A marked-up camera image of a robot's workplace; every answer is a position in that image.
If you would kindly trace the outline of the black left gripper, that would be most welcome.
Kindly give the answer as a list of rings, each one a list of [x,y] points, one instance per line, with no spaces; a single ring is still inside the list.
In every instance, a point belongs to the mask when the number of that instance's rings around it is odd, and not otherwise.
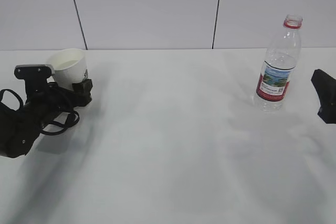
[[[46,105],[51,111],[72,110],[76,107],[86,107],[91,101],[92,80],[86,79],[73,83],[73,91],[62,88],[56,82],[48,83],[48,90],[27,97],[26,104]]]

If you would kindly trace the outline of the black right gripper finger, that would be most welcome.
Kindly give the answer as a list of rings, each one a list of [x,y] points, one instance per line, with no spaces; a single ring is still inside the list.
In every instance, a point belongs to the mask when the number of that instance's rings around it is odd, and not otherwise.
[[[318,116],[326,124],[335,124],[335,79],[321,69],[316,69],[311,82],[320,101]]]

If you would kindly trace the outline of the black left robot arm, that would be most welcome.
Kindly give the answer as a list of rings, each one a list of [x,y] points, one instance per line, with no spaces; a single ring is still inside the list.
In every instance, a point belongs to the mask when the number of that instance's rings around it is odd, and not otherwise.
[[[80,120],[75,108],[92,101],[93,83],[87,79],[72,87],[71,91],[56,82],[47,83],[41,91],[28,95],[26,103],[15,91],[1,90],[1,98],[9,92],[19,102],[17,110],[1,103],[1,155],[8,158],[27,155],[41,134],[56,136],[75,126]]]

